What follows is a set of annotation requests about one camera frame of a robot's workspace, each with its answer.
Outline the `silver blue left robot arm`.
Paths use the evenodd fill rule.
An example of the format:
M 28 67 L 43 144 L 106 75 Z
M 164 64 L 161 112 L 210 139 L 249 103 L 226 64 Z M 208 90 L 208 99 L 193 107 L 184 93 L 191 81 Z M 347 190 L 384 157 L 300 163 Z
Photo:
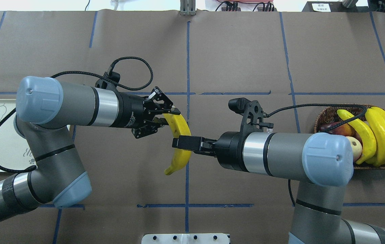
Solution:
M 130 128 L 135 138 L 167 125 L 160 114 L 178 115 L 158 87 L 149 96 L 119 92 L 99 79 L 94 87 L 54 78 L 25 77 L 16 99 L 16 132 L 27 140 L 36 168 L 0 181 L 0 222 L 52 202 L 62 209 L 92 191 L 67 125 Z

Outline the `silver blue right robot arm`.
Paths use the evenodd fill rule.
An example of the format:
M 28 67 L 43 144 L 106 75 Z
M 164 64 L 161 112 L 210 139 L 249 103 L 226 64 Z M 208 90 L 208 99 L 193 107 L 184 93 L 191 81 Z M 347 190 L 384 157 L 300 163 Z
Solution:
M 226 132 L 218 140 L 179 136 L 172 146 L 214 156 L 226 169 L 299 181 L 290 244 L 385 244 L 385 229 L 342 218 L 353 150 L 344 136 Z

